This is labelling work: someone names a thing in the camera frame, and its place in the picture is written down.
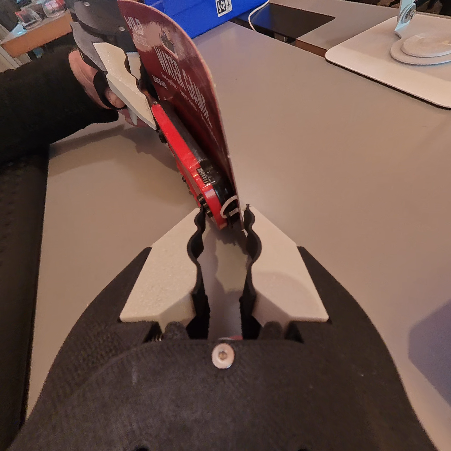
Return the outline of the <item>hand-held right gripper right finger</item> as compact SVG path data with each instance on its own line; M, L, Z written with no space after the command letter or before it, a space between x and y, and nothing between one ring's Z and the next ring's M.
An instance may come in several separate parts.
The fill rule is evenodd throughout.
M294 322L326 323L329 315L296 243L253 206L243 218L250 258L240 297L243 339L258 338L267 323L279 324L283 335Z

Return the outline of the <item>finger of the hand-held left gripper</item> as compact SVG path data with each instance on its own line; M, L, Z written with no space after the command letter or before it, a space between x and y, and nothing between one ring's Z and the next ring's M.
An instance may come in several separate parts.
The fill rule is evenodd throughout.
M126 68L127 55L119 47L107 42L93 44L106 69L106 80L111 91L127 106L130 117L135 115L156 130L147 97L138 87L137 78Z
M126 52L126 60L128 64L128 88L133 93L141 92L145 96L150 97L150 80L149 76L142 64L140 56L137 52Z

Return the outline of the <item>person's left hand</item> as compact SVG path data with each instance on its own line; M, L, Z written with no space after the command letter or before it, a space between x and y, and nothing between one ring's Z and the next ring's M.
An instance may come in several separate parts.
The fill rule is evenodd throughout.
M95 89L93 81L94 76L97 74L97 70L84 62L78 50L72 50L68 55L68 60L73 75L76 77L88 97L100 108L111 110L108 104L102 102ZM123 107L125 105L109 87L105 89L104 97L115 108Z

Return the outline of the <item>blue bin with tag sticker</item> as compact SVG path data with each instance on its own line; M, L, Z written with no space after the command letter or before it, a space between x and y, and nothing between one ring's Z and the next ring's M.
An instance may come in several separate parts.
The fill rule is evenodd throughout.
M197 37L264 4L263 0L145 0L173 19L189 37Z

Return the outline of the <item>person's left forearm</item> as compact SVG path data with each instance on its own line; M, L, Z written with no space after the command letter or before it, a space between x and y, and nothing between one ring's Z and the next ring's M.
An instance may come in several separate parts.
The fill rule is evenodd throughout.
M60 47L0 74L1 164L48 149L91 124L118 120L118 111L97 106L73 75L72 50Z

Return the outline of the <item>black desk mat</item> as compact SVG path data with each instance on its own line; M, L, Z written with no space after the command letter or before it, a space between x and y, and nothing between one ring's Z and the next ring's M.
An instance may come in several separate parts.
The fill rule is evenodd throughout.
M267 3L250 9L230 22L265 36L293 44L297 38L331 22L335 17L285 5Z

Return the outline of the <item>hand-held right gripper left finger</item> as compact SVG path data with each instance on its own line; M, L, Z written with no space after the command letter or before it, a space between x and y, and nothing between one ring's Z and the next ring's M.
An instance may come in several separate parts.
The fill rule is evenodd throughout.
M152 246L120 314L123 323L179 322L190 338L208 337L210 307L198 258L205 210L195 208Z

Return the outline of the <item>red handheld toy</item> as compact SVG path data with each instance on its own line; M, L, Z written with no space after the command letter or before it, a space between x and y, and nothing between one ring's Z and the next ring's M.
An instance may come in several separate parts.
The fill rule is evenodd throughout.
M118 1L157 100L151 113L197 205L218 229L243 228L243 212L211 72L172 18L137 1Z

